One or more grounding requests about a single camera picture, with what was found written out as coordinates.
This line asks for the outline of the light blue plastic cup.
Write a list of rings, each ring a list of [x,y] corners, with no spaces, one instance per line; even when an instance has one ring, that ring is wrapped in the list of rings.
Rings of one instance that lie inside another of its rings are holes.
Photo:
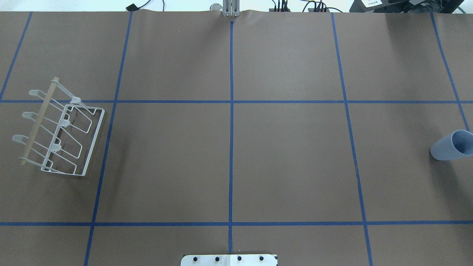
[[[456,130],[434,143],[430,154],[439,161],[470,157],[473,155],[473,134],[466,130]]]

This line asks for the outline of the black usb hub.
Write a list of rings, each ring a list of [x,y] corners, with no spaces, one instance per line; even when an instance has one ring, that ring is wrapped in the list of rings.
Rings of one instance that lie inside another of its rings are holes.
[[[306,10],[309,13],[329,13],[329,7],[327,7],[325,4],[322,4],[320,6],[314,5],[314,7],[307,7]]]

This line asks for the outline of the small black device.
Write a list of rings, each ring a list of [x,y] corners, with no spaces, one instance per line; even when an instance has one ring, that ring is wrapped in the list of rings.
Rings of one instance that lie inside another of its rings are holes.
[[[126,7],[126,10],[127,10],[128,12],[134,12],[134,11],[137,11],[137,10],[139,10],[139,9],[140,9],[140,8],[137,7],[134,3],[133,3],[133,4],[130,4],[130,5],[128,5],[128,6]]]

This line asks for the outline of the aluminium frame post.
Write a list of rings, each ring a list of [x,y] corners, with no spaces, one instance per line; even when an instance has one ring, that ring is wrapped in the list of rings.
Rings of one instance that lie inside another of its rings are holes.
[[[240,0],[222,1],[223,17],[239,17],[240,13]]]

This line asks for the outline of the white pedestal base plate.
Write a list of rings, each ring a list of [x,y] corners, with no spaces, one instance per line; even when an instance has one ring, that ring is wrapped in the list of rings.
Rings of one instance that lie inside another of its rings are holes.
[[[278,266],[273,254],[185,255],[181,266]]]

